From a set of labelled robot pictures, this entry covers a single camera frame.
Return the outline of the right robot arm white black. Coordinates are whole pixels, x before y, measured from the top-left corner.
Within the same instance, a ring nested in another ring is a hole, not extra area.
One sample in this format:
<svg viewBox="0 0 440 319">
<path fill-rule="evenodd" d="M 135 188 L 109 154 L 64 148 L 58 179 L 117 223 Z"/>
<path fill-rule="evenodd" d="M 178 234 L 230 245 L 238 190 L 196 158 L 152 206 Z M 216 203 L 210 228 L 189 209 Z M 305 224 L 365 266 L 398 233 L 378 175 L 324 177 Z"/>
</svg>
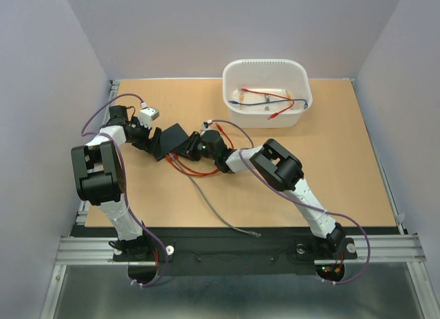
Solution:
<svg viewBox="0 0 440 319">
<path fill-rule="evenodd" d="M 208 130 L 194 132 L 175 152 L 193 162 L 211 159 L 222 173 L 256 173 L 271 189 L 294 202 L 311 233 L 318 238 L 316 249 L 320 255 L 332 257 L 341 250 L 346 232 L 311 191 L 300 160 L 276 140 L 269 139 L 252 148 L 233 149 L 226 146 L 219 132 Z"/>
</svg>

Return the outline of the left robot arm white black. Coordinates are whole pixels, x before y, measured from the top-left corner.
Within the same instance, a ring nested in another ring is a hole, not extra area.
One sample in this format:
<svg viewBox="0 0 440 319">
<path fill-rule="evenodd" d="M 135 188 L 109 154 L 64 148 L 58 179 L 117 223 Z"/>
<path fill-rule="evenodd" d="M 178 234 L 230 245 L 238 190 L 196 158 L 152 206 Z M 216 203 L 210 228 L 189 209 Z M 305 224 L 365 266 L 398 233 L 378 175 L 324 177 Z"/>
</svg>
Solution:
<svg viewBox="0 0 440 319">
<path fill-rule="evenodd" d="M 137 115 L 128 116 L 126 106 L 109 108 L 109 119 L 91 141 L 71 150 L 71 162 L 78 196 L 99 207 L 118 233 L 119 248 L 129 244 L 136 259 L 152 255 L 153 243 L 143 237 L 141 223 L 133 217 L 127 204 L 127 180 L 119 150 L 131 144 L 152 153 L 160 131 L 150 136 L 152 123 L 160 113 L 156 108 L 141 104 Z"/>
</svg>

